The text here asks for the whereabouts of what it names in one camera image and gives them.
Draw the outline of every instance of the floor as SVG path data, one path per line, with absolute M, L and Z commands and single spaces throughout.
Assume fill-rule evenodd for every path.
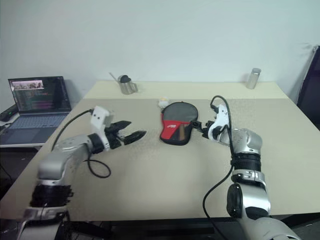
M 1 166 L 10 174 L 12 181 L 17 179 L 23 169 L 27 166 L 36 151 L 30 149 L 28 151 L 19 152 L 15 150 L 0 152 Z M 8 175 L 1 169 L 1 197 L 8 190 L 11 180 Z M 109 222 L 93 222 L 93 224 L 103 228 L 108 228 Z M 245 240 L 240 225 L 235 222 L 218 222 L 217 226 L 226 235 L 229 240 Z M 1 240 L 15 240 L 19 224 L 14 220 L 1 219 L 0 231 Z M 200 229 L 197 234 L 188 234 L 192 229 Z M 301 225 L 293 229 L 303 240 L 318 240 L 320 239 L 320 221 L 310 224 Z M 176 222 L 175 224 L 140 224 L 140 225 L 116 225 L 112 226 L 113 240 L 221 240 L 222 238 L 216 233 L 212 233 L 210 223 L 201 222 Z M 73 233 L 73 240 L 93 240 L 84 235 Z

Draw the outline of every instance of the mug handle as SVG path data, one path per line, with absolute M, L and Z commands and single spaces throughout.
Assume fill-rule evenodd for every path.
M 131 84 L 131 86 L 133 86 L 134 92 L 135 92 L 135 93 L 138 92 L 138 86 L 137 86 L 137 84 L 135 84 L 134 82 L 131 82 L 130 84 Z

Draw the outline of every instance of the white bracket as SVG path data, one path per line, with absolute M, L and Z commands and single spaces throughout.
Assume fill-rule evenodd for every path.
M 103 142 L 104 150 L 110 150 L 110 144 L 105 134 L 105 127 L 109 127 L 113 119 L 113 115 L 101 106 L 96 106 L 91 117 L 92 131 L 97 134 Z
M 213 136 L 213 131 L 217 127 L 224 127 L 227 125 L 229 127 L 229 113 L 228 109 L 225 105 L 219 104 L 218 105 L 218 113 L 216 114 L 215 122 L 209 127 L 208 130 L 208 138 L 211 141 L 216 141 Z

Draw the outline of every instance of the silver cylinder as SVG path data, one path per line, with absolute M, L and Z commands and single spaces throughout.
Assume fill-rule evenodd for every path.
M 260 73 L 261 73 L 260 68 L 252 68 L 248 82 L 246 83 L 246 87 L 248 89 L 254 89 L 256 87 Z
M 129 82 L 119 82 L 121 92 L 125 95 L 133 94 L 138 92 L 138 87 L 132 81 Z

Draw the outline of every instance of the laptop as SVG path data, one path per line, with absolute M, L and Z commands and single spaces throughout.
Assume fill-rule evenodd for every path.
M 0 136 L 1 147 L 43 145 L 71 111 L 62 76 L 8 79 L 19 110 Z

